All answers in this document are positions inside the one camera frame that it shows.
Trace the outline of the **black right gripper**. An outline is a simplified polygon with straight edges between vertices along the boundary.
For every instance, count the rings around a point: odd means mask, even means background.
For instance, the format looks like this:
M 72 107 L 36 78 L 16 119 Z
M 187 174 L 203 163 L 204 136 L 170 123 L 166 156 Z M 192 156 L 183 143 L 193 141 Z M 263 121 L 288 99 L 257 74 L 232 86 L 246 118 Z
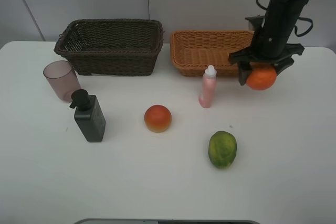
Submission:
M 241 86 L 253 69 L 249 62 L 274 63 L 277 75 L 294 64 L 292 55 L 301 55 L 301 44 L 289 44 L 288 39 L 296 26 L 302 9 L 309 0 L 270 0 L 264 24 L 254 32 L 250 46 L 229 54 L 229 62 L 237 63 Z

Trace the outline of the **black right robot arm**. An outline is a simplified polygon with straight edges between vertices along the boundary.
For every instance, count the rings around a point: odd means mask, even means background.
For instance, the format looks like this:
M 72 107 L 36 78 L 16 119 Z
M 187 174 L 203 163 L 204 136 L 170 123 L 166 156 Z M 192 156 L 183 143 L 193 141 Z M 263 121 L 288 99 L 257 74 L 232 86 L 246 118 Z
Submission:
M 301 44 L 290 44 L 291 33 L 297 32 L 296 22 L 310 18 L 300 16 L 309 0 L 270 0 L 265 7 L 264 16 L 248 17 L 254 35 L 250 46 L 229 54 L 229 63 L 238 67 L 238 80 L 245 85 L 252 73 L 251 63 L 267 63 L 280 74 L 292 66 L 293 55 L 301 55 L 304 47 Z

